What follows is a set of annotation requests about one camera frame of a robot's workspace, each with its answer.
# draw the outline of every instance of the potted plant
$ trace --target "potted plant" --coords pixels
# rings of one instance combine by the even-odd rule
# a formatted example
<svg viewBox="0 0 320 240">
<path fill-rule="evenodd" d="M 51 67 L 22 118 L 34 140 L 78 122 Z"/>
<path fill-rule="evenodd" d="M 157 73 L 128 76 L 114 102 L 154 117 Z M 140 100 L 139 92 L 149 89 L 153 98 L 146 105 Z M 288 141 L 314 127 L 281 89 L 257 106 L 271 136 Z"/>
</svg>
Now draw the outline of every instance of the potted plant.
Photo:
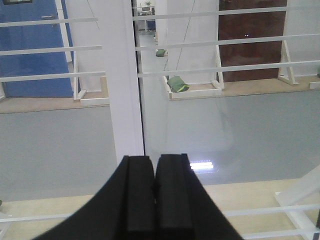
<svg viewBox="0 0 320 240">
<path fill-rule="evenodd" d="M 147 7 L 150 7 L 151 6 L 151 1 L 146 1 L 146 2 L 144 2 L 144 4 L 147 6 Z"/>
</svg>

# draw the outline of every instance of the computer monitor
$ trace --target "computer monitor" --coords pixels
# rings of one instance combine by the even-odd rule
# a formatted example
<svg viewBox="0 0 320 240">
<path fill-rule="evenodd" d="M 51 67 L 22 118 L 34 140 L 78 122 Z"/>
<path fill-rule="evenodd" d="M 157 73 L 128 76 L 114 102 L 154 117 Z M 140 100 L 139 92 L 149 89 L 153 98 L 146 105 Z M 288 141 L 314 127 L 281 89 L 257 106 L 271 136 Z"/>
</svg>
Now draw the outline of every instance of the computer monitor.
<svg viewBox="0 0 320 240">
<path fill-rule="evenodd" d="M 141 8 L 141 12 L 151 12 L 151 7 L 144 6 L 144 7 Z"/>
</svg>

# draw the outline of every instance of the doorway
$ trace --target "doorway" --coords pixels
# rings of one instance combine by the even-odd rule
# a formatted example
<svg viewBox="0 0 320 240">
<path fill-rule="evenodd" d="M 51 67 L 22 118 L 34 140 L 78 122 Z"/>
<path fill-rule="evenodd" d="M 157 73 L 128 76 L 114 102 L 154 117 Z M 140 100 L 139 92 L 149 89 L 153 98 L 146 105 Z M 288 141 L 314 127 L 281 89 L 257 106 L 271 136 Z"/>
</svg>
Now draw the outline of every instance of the doorway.
<svg viewBox="0 0 320 240">
<path fill-rule="evenodd" d="M 55 0 L 0 2 L 0 22 L 26 22 L 58 19 Z M 0 27 L 0 51 L 63 47 L 59 24 Z M 0 77 L 68 73 L 64 52 L 0 56 Z M 2 83 L 8 97 L 72 97 L 69 78 L 54 78 Z"/>
<path fill-rule="evenodd" d="M 220 0 L 219 10 L 286 7 L 287 0 Z M 262 38 L 284 34 L 286 12 L 258 12 L 219 16 L 218 40 Z M 220 45 L 221 65 L 239 66 L 279 63 L 281 41 Z M 274 79 L 278 68 L 224 72 L 224 82 Z"/>
</svg>

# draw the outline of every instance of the door handle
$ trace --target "door handle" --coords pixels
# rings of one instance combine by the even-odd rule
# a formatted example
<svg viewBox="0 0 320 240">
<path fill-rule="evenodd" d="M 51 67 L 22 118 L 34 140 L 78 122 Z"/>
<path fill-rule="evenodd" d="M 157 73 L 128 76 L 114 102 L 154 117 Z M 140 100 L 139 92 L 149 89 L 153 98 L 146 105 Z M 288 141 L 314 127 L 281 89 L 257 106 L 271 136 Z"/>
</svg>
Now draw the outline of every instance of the door handle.
<svg viewBox="0 0 320 240">
<path fill-rule="evenodd" d="M 49 16 L 42 16 L 41 17 L 43 20 L 49 20 L 49 19 L 55 19 L 55 15 L 51 14 Z"/>
</svg>

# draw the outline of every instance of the blue door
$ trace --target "blue door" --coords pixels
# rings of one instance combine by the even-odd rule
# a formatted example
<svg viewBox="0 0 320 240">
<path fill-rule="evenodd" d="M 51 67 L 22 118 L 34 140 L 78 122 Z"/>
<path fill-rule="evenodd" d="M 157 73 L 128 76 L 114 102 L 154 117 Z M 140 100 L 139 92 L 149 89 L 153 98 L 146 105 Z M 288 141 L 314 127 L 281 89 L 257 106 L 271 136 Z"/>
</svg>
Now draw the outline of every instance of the blue door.
<svg viewBox="0 0 320 240">
<path fill-rule="evenodd" d="M 0 0 L 0 22 L 58 19 L 55 0 Z M 63 47 L 59 24 L 0 27 L 0 51 Z M 0 77 L 68 73 L 64 52 L 0 56 Z M 6 97 L 71 97 L 70 78 L 4 82 Z"/>
</svg>

